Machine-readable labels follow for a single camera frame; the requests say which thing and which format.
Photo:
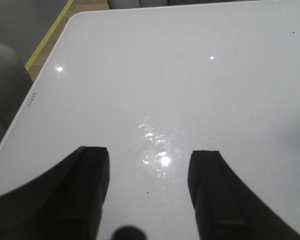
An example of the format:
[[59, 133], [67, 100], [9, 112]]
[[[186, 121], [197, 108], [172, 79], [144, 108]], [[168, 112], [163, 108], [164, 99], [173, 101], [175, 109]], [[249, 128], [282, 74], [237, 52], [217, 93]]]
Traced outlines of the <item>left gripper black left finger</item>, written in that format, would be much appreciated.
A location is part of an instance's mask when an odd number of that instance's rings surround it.
[[108, 150], [77, 148], [0, 196], [0, 240], [94, 240], [109, 181]]

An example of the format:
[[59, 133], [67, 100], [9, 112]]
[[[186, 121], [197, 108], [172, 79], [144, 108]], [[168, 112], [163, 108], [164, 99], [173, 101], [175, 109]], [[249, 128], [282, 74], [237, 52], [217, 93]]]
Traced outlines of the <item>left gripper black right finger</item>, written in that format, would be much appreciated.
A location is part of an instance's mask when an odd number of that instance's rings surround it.
[[300, 240], [234, 173], [219, 151], [193, 151], [187, 184], [202, 240]]

